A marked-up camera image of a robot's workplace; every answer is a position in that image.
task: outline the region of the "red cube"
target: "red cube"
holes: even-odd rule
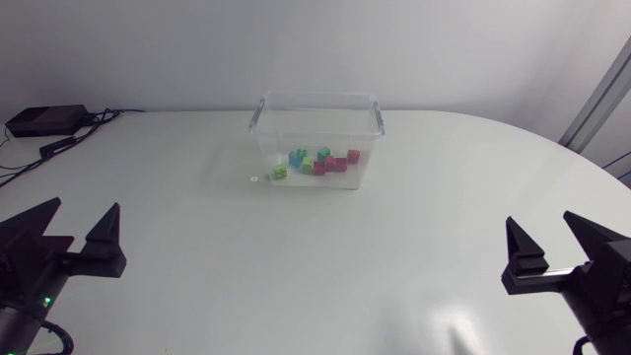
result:
[[[357,164],[359,162],[359,151],[350,149],[346,158],[348,158],[348,164]]]
[[[326,168],[324,162],[314,162],[314,175],[324,175]]]
[[[333,158],[333,156],[326,156],[326,159],[324,160],[324,167],[328,172],[335,171],[335,158]]]
[[[346,158],[335,158],[335,171],[346,172]]]

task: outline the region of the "black box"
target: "black box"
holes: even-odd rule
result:
[[[88,113],[83,105],[29,107],[5,125],[15,137],[72,135]]]

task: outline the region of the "small block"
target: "small block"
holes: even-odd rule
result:
[[[310,175],[312,173],[312,159],[309,157],[303,158],[303,174]]]
[[[309,154],[309,152],[307,151],[307,149],[299,149],[296,151],[296,155],[298,155],[301,159],[301,161],[303,160],[303,158],[305,158],[307,155]]]
[[[326,173],[323,162],[314,162],[314,175],[321,176]]]
[[[328,172],[332,172],[335,170],[335,158],[333,158],[333,156],[326,156],[326,158],[324,159],[324,168]]]
[[[283,179],[287,177],[287,167],[284,164],[279,164],[274,167],[274,179]]]
[[[301,158],[297,152],[289,153],[289,165],[292,167],[299,168],[301,163],[303,162],[303,158]]]
[[[359,162],[359,151],[358,150],[349,150],[348,155],[346,156],[348,164],[357,164]]]
[[[346,158],[335,158],[335,171],[346,172]]]
[[[331,155],[331,150],[328,148],[322,148],[317,151],[317,160],[323,162],[327,156]]]

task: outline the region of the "white table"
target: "white table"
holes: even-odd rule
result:
[[[551,268],[586,260],[565,210],[631,235],[627,187],[515,127],[386,111],[351,191],[270,186],[250,116],[127,113],[0,188],[0,220],[59,196],[48,233],[72,250],[121,205],[122,278],[71,278],[48,317],[77,354],[570,354],[583,333],[562,298],[500,282],[506,218]],[[14,140],[0,164],[50,140]]]

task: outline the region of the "white wall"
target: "white wall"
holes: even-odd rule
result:
[[[557,140],[629,35],[628,0],[2,1],[0,120],[363,91]]]

